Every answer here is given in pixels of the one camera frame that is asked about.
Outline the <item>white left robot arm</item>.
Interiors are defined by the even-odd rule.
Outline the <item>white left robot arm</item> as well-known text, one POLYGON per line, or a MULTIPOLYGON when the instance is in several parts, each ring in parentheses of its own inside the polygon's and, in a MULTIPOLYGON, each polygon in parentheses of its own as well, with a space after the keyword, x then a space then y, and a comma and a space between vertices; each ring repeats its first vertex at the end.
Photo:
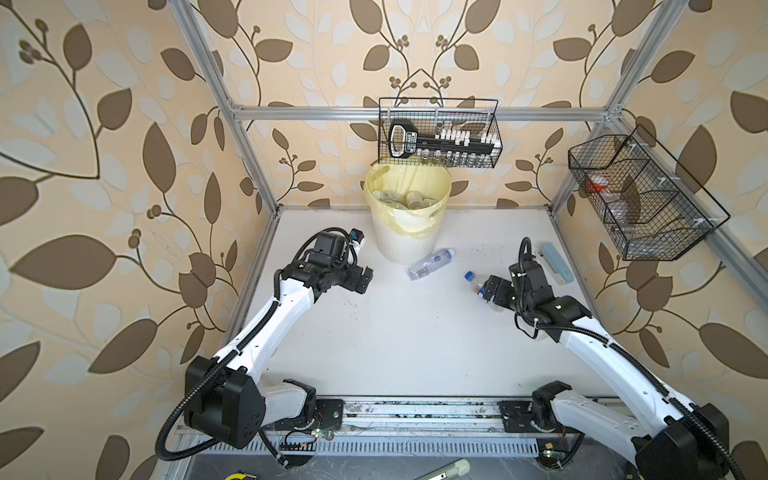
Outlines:
POLYGON ((269 360, 296 321, 333 287, 363 294, 369 267, 312 254, 276 271, 273 294, 243 330, 213 357, 197 357, 185 374, 185 395, 161 427, 155 453, 163 461, 191 457, 219 443, 243 448, 265 427, 287 421, 317 422, 316 390, 286 379, 259 382, 269 360))

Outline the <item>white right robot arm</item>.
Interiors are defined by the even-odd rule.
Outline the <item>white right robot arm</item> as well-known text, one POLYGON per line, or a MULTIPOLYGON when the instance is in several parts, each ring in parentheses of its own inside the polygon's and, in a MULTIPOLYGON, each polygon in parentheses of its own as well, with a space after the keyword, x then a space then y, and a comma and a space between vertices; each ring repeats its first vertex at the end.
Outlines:
POLYGON ((544 333, 576 355, 629 409, 620 414, 563 381, 531 396, 530 425, 549 433, 571 428, 620 454, 645 479, 736 479, 745 474, 729 448, 729 422, 714 405, 699 406, 625 350, 578 300, 557 297, 542 267, 525 260, 510 279, 481 283, 484 301, 510 310, 516 323, 544 333))

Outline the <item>clear bottle blue label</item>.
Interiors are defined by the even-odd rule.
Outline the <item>clear bottle blue label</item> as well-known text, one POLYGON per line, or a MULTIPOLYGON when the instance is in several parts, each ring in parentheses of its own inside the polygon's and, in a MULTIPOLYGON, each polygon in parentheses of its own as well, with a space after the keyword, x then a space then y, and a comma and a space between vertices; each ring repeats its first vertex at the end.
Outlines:
POLYGON ((488 282, 490 276, 486 274, 479 274, 474 271, 468 271, 464 275, 464 278, 470 284, 473 294, 483 299, 486 292, 486 283, 488 282))

